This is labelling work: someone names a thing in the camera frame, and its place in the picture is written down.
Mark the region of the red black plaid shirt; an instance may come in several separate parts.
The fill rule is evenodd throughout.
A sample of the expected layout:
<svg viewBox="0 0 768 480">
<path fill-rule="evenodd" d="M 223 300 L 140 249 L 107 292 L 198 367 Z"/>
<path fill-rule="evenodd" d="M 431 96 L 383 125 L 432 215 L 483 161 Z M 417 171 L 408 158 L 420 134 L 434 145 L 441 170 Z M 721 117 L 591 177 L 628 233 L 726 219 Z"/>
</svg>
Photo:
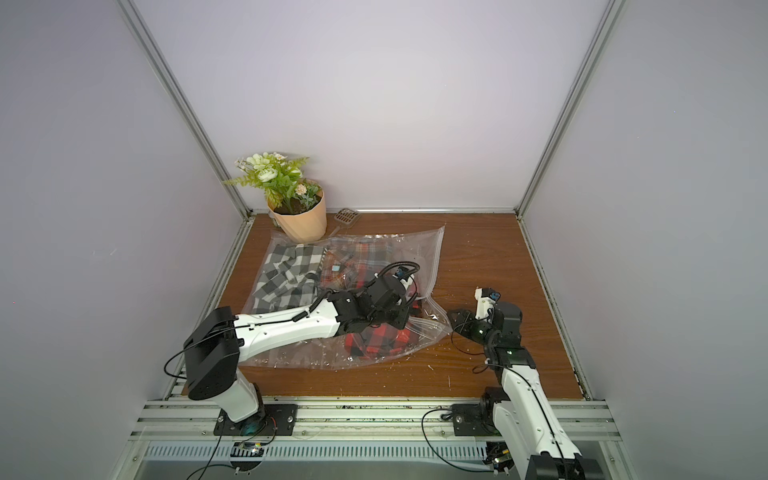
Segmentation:
<svg viewBox="0 0 768 480">
<path fill-rule="evenodd" d="M 419 303 L 420 301 L 415 299 L 411 306 L 410 315 L 420 312 Z M 342 336 L 345 337 L 345 349 L 350 356 L 367 360 L 394 357 L 402 354 L 408 346 L 417 341 L 416 334 L 406 327 L 403 330 L 397 330 L 390 325 L 368 327 L 361 333 Z"/>
</svg>

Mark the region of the clear plastic vacuum bag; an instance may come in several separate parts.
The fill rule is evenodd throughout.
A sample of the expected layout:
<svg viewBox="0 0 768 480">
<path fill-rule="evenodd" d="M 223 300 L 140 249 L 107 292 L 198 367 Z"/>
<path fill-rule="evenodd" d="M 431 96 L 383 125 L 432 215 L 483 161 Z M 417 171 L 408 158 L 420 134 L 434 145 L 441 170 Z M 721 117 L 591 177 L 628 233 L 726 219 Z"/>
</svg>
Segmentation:
<svg viewBox="0 0 768 480">
<path fill-rule="evenodd" d="M 412 261 L 419 264 L 420 269 L 415 275 L 415 285 L 417 286 L 416 299 L 420 301 L 420 312 L 418 314 L 410 315 L 406 324 L 406 328 L 416 334 L 417 341 L 408 346 L 402 354 L 394 357 L 373 360 L 350 356 L 345 349 L 344 336 L 300 341 L 262 353 L 251 359 L 251 365 L 274 368 L 322 370 L 341 370 L 363 367 L 410 355 L 418 350 L 438 343 L 449 333 L 450 325 L 447 313 L 432 297 L 432 292 L 438 276 L 439 260 L 444 237 L 444 230 L 442 228 L 409 234 L 340 235 L 322 239 L 311 244 L 321 245 L 326 249 L 330 239 L 339 237 L 351 237 L 353 239 L 384 239 L 393 247 L 394 260 L 391 263 L 398 261 Z M 273 234 L 262 265 L 267 254 L 277 244 L 296 245 L 296 243 L 292 242 L 283 234 Z M 243 310 L 247 314 L 263 314 L 251 312 L 254 286 Z"/>
</svg>

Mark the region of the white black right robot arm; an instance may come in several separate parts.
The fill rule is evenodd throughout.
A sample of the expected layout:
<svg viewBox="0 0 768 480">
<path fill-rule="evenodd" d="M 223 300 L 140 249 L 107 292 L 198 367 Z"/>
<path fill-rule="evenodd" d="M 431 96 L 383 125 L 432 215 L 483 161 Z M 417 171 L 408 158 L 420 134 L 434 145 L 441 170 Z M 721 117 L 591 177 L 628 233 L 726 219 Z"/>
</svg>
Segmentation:
<svg viewBox="0 0 768 480">
<path fill-rule="evenodd" d="M 477 312 L 448 312 L 452 331 L 483 347 L 500 387 L 486 393 L 485 421 L 500 434 L 522 479 L 604 479 L 557 419 L 529 351 L 522 345 L 522 311 L 499 302 Z"/>
</svg>

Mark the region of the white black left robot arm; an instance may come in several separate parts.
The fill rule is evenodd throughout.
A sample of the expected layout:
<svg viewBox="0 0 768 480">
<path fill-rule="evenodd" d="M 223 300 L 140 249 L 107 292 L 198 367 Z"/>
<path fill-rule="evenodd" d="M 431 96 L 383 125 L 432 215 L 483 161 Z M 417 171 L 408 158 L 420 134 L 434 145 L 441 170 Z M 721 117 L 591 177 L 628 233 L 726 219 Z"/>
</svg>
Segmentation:
<svg viewBox="0 0 768 480">
<path fill-rule="evenodd" d="M 265 314 L 212 311 L 184 342 L 187 397 L 209 400 L 234 423 L 262 415 L 263 400 L 239 365 L 300 341 L 359 333 L 373 325 L 402 329 L 416 299 L 416 264 L 397 262 L 363 287 L 332 290 L 309 305 Z"/>
</svg>

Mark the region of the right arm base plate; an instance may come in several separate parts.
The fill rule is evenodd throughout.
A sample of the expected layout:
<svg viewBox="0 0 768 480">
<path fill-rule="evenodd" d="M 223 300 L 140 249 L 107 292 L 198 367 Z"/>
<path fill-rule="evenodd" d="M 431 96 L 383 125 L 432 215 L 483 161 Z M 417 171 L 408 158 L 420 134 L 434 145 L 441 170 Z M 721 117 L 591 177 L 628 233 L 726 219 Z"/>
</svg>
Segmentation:
<svg viewBox="0 0 768 480">
<path fill-rule="evenodd" d="M 482 404 L 459 403 L 451 406 L 451 421 L 455 436 L 498 436 L 491 412 Z"/>
</svg>

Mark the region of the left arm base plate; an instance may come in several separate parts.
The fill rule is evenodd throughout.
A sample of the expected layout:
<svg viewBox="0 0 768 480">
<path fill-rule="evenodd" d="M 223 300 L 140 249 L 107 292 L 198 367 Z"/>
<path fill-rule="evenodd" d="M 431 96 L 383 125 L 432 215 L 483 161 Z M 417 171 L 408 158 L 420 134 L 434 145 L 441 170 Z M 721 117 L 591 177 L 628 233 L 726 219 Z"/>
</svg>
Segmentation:
<svg viewBox="0 0 768 480">
<path fill-rule="evenodd" d="M 291 436 L 297 410 L 298 405 L 294 403 L 265 404 L 259 413 L 239 422 L 221 410 L 213 432 L 215 436 Z"/>
</svg>

